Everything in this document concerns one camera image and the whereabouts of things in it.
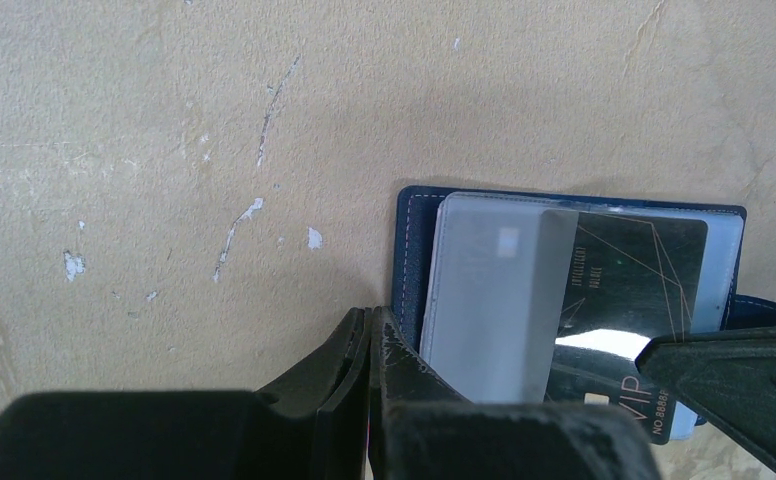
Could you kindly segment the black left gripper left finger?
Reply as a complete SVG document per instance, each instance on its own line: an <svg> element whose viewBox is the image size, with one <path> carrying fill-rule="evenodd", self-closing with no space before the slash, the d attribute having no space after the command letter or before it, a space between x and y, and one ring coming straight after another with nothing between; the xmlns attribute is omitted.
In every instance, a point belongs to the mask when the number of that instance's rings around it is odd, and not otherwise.
<svg viewBox="0 0 776 480"><path fill-rule="evenodd" d="M362 479L371 322L353 308L329 337L255 392L252 471L267 479Z"/></svg>

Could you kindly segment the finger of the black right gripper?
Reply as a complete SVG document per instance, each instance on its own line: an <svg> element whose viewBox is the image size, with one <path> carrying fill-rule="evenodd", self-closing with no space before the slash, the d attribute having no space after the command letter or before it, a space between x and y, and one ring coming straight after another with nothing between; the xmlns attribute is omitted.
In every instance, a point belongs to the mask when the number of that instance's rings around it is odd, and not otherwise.
<svg viewBox="0 0 776 480"><path fill-rule="evenodd" d="M635 365L776 473L776 327L655 338Z"/></svg>

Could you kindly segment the navy blue card holder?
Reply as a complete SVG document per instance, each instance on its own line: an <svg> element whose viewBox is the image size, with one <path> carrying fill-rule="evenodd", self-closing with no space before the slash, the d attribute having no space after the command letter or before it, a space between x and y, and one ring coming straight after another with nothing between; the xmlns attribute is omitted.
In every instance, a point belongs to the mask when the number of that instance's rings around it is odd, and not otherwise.
<svg viewBox="0 0 776 480"><path fill-rule="evenodd" d="M411 185L397 197L391 308L476 403L617 405L657 445L702 423L645 379L654 338L776 326L736 291L746 210Z"/></svg>

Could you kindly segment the black credit card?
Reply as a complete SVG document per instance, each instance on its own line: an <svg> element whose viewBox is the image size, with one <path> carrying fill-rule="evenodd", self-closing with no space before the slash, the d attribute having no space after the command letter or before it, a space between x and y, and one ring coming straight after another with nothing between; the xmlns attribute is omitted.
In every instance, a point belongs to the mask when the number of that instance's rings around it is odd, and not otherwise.
<svg viewBox="0 0 776 480"><path fill-rule="evenodd" d="M545 400L615 405L670 440L676 402L635 360L688 333L707 234L699 219L580 214Z"/></svg>
<svg viewBox="0 0 776 480"><path fill-rule="evenodd" d="M543 400L578 219L559 209L446 212L422 349L462 396Z"/></svg>

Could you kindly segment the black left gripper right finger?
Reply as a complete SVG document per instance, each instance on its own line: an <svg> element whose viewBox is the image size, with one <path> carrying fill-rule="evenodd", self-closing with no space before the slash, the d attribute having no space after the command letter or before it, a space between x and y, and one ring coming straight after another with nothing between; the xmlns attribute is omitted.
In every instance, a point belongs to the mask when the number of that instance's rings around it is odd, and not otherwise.
<svg viewBox="0 0 776 480"><path fill-rule="evenodd" d="M375 308L370 344L369 461L376 479L460 478L472 404L408 344L393 313Z"/></svg>

